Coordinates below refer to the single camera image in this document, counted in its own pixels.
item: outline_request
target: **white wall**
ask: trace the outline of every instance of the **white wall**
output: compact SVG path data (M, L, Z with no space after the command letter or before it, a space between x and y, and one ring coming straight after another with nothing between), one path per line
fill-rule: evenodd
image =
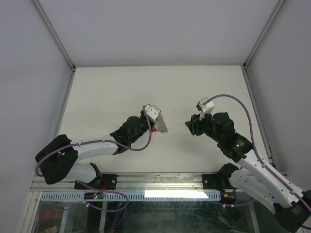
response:
M76 65L244 63L278 0L40 0Z
M141 152L84 160L102 172L216 172L232 162L205 135L192 136L185 122L198 114L196 103L204 97L226 93L239 98L255 114L240 66L88 67L77 68L60 133L71 139L100 138L118 129L130 116L139 116L145 103L161 109L168 133L152 134ZM228 112L236 130L249 138L242 107L229 98L213 101L216 112ZM256 145L265 152L258 125ZM133 144L141 148L146 133Z
M15 232L70 69L27 0L0 2L0 232Z
M311 1L290 0L250 66L250 78L282 171L311 189Z

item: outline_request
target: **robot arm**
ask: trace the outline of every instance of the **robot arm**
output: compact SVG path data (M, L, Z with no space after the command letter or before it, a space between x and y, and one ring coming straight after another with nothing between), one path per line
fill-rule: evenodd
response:
M132 149L131 145L147 132L148 123L153 128L161 113L160 109L149 104L144 106L144 110L140 117L129 117L119 129L103 138L70 140L65 134L57 136L35 157L45 182L54 184L66 179L83 181L93 188L99 187L102 174L97 166L78 161L98 155L120 154L127 150L142 150Z
M192 135L206 134L217 142L225 156L252 174L249 176L237 166L228 163L217 172L218 179L229 181L233 187L255 198L275 215L282 227L296 232L311 215L301 201L302 199L311 206L311 190L304 192L259 154L258 158L253 144L235 132L234 123L228 113L216 113L212 116L214 104L208 98L199 101L197 108L201 113L193 115L190 121L185 122Z

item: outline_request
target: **white table surface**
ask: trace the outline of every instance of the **white table surface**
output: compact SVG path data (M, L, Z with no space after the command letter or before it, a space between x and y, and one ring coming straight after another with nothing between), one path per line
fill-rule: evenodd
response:
M143 104L155 104L162 110L168 133L153 133L151 144L144 151L97 156L81 162L93 162L101 172L215 172L233 161L207 136L192 136L185 121L199 113L197 101L217 94L231 94L246 105L257 147L267 158L239 66L77 68L60 134L67 134L70 139L103 137L118 129L128 117L139 116ZM250 139L242 107L228 98L213 102L213 113L228 112L237 132ZM147 139L148 133L132 147L144 146Z

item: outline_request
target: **light strip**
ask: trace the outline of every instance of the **light strip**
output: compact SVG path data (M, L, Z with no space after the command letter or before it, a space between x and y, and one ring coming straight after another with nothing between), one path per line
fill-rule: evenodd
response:
M208 195L202 191L192 190L146 190L146 198L193 198L208 199Z

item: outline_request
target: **glass panel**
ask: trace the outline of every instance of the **glass panel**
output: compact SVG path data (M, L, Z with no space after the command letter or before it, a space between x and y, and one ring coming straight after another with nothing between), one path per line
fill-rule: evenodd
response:
M264 233L289 233L282 228L275 220L274 215L258 201L254 202L255 213L257 217L257 223L260 232Z
M92 201L119 209L125 202ZM253 233L249 208L223 208L209 201L131 201L106 213L81 202L41 201L33 233Z

